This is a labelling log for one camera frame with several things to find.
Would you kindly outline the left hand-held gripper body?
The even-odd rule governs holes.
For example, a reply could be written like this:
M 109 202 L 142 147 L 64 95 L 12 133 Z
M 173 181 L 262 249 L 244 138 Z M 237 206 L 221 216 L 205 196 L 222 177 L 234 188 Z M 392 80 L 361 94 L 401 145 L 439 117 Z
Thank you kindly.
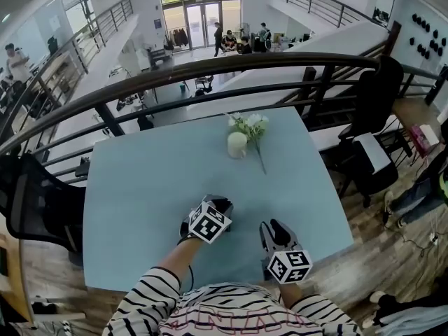
M 205 195 L 199 206 L 182 221 L 179 242 L 195 237 L 213 243 L 226 229 L 228 220 L 223 215 L 226 199 L 220 195 Z

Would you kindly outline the black square container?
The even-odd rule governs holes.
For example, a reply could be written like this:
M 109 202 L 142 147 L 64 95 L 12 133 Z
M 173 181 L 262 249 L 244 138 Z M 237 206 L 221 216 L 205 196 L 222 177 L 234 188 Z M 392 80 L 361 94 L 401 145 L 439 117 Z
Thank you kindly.
M 229 199 L 226 199 L 225 211 L 223 213 L 223 215 L 227 218 L 225 229 L 226 232 L 231 231 L 233 209 L 234 209 L 233 203 Z

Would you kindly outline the person's striped shirt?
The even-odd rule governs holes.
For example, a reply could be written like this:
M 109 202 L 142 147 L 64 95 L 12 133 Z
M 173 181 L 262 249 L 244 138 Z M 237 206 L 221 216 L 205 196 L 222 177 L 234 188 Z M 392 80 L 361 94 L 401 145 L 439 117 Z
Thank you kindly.
M 218 283 L 180 292 L 179 278 L 149 269 L 126 294 L 102 336 L 363 336 L 320 295 L 280 304 L 264 287 Z

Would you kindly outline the white mug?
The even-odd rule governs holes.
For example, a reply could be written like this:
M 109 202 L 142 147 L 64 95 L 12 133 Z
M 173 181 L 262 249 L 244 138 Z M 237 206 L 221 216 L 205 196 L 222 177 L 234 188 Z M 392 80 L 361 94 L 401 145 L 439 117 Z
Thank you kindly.
M 248 139 L 244 133 L 233 132 L 227 137 L 227 152 L 231 158 L 242 159 L 246 156 Z

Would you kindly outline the white seat cushion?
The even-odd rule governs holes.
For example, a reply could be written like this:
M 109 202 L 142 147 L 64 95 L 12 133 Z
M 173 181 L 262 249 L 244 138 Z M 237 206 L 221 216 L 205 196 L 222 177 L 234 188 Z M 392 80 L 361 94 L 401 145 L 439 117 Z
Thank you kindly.
M 388 154 L 373 134 L 358 135 L 353 139 L 353 142 L 361 147 L 362 152 L 367 157 L 372 174 L 376 174 L 391 163 Z

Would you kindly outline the black curved balcony railing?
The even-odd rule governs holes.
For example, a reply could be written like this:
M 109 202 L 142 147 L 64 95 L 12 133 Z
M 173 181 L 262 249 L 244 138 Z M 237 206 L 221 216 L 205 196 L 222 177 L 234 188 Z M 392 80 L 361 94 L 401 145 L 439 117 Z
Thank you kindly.
M 279 109 L 293 106 L 296 109 L 308 107 L 304 114 L 304 122 L 310 132 L 329 128 L 327 124 L 319 123 L 319 118 L 326 115 L 322 110 L 327 104 L 336 104 L 344 100 L 352 100 L 353 96 L 345 92 L 336 97 L 325 97 L 329 88 L 335 86 L 348 86 L 349 89 L 360 88 L 361 81 L 352 77 L 365 69 L 379 71 L 386 66 L 386 58 L 380 55 L 378 58 L 364 56 L 352 56 L 343 54 L 330 54 L 320 52 L 285 52 L 271 54 L 251 54 L 230 56 L 225 59 L 208 59 L 199 62 L 191 62 L 175 66 L 171 70 L 160 70 L 143 73 L 139 76 L 103 87 L 90 92 L 74 102 L 56 109 L 37 120 L 31 127 L 18 132 L 5 143 L 0 145 L 0 192 L 5 193 L 12 188 L 21 168 L 18 156 L 10 156 L 10 152 L 32 137 L 46 131 L 50 127 L 59 125 L 74 116 L 94 109 L 102 113 L 107 103 L 124 99 L 140 92 L 152 90 L 177 82 L 183 82 L 190 78 L 205 77 L 230 72 L 245 72 L 261 69 L 274 69 L 284 67 L 323 67 L 323 72 L 315 80 L 293 81 L 287 83 L 253 83 L 249 87 L 240 87 L 222 92 L 206 93 L 198 97 L 182 99 L 165 104 L 157 104 L 144 110 L 128 113 L 119 117 L 105 115 L 102 121 L 91 127 L 86 127 L 68 136 L 64 136 L 45 146 L 37 148 L 32 156 L 44 153 L 56 146 L 85 135 L 97 132 L 104 128 L 109 129 L 114 135 L 122 135 L 119 131 L 120 124 L 136 120 L 141 116 L 155 115 L 157 113 L 171 111 L 187 106 L 196 106 L 203 103 L 231 99 L 246 95 L 260 95 L 265 92 L 277 92 L 290 90 L 290 94 L 279 101 L 263 105 L 262 109 Z

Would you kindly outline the black mesh office chair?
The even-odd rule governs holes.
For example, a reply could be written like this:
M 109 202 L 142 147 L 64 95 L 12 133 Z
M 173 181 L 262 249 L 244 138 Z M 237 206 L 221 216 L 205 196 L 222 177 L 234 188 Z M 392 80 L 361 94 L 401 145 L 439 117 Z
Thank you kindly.
M 85 192 L 53 176 L 31 154 L 0 156 L 0 214 L 16 239 L 81 254 Z

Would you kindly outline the black chair with draped jacket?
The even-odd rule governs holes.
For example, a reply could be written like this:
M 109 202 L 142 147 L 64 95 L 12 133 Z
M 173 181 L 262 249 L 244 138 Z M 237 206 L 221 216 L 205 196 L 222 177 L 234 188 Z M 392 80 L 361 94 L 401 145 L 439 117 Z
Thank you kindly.
M 349 184 L 354 183 L 363 196 L 365 208 L 369 207 L 372 195 L 391 186 L 398 179 L 398 170 L 382 144 L 379 133 L 386 126 L 403 77 L 401 64 L 392 57 L 382 55 L 378 70 L 365 71 L 360 75 L 353 122 L 339 134 L 336 165 L 346 176 L 339 195 L 343 196 Z M 353 142 L 355 137 L 365 133 L 375 136 L 391 160 L 387 167 L 376 174 L 372 174 L 361 147 Z

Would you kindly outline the brown wooden desk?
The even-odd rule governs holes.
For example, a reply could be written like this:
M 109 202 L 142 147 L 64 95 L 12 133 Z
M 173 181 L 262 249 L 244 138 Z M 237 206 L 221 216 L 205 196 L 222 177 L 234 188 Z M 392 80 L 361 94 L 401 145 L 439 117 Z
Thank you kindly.
M 424 99 L 422 98 L 397 99 L 393 103 L 392 112 L 398 118 L 398 121 L 403 126 L 404 130 L 406 131 L 406 134 L 408 135 L 412 143 L 413 140 L 410 133 L 410 127 L 413 125 L 421 126 L 424 124 L 430 125 L 433 131 L 436 133 L 439 141 L 441 141 L 442 139 L 441 126 L 438 120 L 437 111 L 432 106 L 428 106 L 425 103 Z M 422 153 L 417 148 L 416 150 L 418 154 L 423 158 L 426 157 L 428 154 L 430 154 L 436 146 L 437 145 L 430 146 L 425 153 Z

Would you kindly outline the white box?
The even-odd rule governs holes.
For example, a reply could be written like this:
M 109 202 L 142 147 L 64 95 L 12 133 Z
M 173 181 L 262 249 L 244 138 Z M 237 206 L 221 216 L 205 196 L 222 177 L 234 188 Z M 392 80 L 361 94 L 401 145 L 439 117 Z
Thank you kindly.
M 439 144 L 439 139 L 436 133 L 433 131 L 430 125 L 424 124 L 420 126 L 420 130 L 423 133 L 423 141 L 428 146 L 435 146 Z

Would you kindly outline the clothes rack with dark coats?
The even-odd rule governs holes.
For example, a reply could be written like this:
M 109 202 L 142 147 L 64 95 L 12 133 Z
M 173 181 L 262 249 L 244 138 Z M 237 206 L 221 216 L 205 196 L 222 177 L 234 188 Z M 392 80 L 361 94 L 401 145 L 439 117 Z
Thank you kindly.
M 188 35 L 183 27 L 176 29 L 169 29 L 165 36 L 165 48 L 171 51 L 175 49 L 188 48 L 190 45 Z

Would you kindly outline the light wooden board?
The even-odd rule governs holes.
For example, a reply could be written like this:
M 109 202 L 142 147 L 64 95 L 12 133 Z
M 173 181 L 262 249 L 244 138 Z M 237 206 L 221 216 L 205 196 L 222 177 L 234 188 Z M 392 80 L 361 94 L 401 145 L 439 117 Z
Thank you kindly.
M 20 243 L 9 235 L 8 231 L 0 228 L 0 248 L 6 250 L 6 264 L 8 275 L 3 279 L 5 286 L 0 286 L 0 295 L 25 320 L 34 323 L 32 306 L 28 300 L 24 279 L 22 277 L 22 262 L 20 258 Z

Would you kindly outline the black side balcony railing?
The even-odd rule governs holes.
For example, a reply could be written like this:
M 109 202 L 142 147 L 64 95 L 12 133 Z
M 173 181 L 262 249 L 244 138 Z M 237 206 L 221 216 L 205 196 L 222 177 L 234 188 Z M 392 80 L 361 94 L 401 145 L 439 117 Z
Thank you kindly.
M 0 144 L 70 102 L 94 58 L 133 14 L 131 0 L 120 0 L 45 58 L 26 83 L 14 82 L 0 98 Z

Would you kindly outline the black straight mezzanine railing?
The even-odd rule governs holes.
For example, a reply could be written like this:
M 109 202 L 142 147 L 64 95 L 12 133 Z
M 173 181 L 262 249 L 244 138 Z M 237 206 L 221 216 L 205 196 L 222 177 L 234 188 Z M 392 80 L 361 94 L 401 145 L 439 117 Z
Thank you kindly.
M 337 0 L 282 0 L 301 8 L 308 14 L 321 18 L 330 25 L 339 28 L 360 21 L 369 21 L 380 27 L 387 28 L 381 22 Z

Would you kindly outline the group of black wall-hung bags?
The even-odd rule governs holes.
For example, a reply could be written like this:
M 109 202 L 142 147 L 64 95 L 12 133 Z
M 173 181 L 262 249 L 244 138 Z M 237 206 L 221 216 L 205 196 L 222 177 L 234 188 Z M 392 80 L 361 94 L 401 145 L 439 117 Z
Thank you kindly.
M 443 57 L 448 48 L 448 34 L 444 34 L 432 25 L 430 21 L 417 13 L 411 15 L 411 32 L 409 45 L 412 46 L 424 60 L 432 57 Z

